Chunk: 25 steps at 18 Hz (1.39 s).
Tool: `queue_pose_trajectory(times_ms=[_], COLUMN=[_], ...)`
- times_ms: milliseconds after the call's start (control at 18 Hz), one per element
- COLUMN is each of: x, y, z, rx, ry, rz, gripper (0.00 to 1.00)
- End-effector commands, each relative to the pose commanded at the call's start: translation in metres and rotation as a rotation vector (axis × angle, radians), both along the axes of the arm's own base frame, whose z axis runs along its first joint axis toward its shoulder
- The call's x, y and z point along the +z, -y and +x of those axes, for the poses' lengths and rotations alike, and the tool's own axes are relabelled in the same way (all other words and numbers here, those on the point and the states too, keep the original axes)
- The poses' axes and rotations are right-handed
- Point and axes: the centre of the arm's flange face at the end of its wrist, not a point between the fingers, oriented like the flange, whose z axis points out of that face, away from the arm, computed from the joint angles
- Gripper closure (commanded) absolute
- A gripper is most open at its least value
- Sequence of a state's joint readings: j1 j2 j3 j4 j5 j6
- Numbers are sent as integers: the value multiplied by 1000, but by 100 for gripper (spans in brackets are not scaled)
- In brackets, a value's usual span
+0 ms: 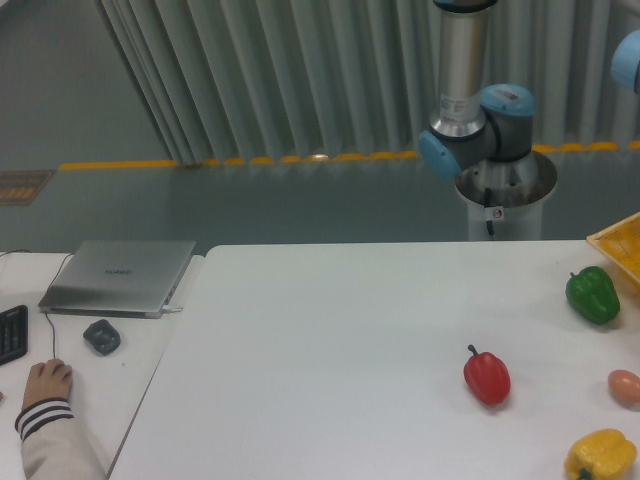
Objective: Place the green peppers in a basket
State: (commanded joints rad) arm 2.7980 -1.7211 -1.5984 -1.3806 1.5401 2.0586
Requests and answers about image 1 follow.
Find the person's right hand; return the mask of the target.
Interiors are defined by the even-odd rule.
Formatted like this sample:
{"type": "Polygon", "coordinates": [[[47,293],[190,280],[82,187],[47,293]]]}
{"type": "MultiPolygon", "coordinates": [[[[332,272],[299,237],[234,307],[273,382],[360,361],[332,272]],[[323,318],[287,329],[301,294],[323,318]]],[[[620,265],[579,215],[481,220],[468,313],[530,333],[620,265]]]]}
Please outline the person's right hand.
{"type": "Polygon", "coordinates": [[[51,399],[67,401],[73,383],[72,367],[53,358],[31,367],[26,382],[21,410],[51,399]]]}

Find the cream striped sleeve forearm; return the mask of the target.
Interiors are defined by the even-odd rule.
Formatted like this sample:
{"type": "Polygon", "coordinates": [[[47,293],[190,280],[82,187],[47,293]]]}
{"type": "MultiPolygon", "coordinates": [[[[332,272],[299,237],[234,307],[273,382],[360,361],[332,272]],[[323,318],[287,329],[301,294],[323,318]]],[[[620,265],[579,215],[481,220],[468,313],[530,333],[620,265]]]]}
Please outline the cream striped sleeve forearm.
{"type": "Polygon", "coordinates": [[[26,479],[106,479],[95,450],[69,402],[47,398],[23,409],[15,421],[26,479]]]}

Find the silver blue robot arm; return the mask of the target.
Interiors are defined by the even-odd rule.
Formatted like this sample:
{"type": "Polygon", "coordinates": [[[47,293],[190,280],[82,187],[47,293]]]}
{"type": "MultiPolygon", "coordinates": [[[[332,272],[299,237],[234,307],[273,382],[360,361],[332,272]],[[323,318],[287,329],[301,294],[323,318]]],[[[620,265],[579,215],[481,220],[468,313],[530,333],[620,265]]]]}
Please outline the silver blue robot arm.
{"type": "Polygon", "coordinates": [[[534,144],[639,138],[635,1],[439,1],[436,104],[421,156],[452,178],[534,144]]]}

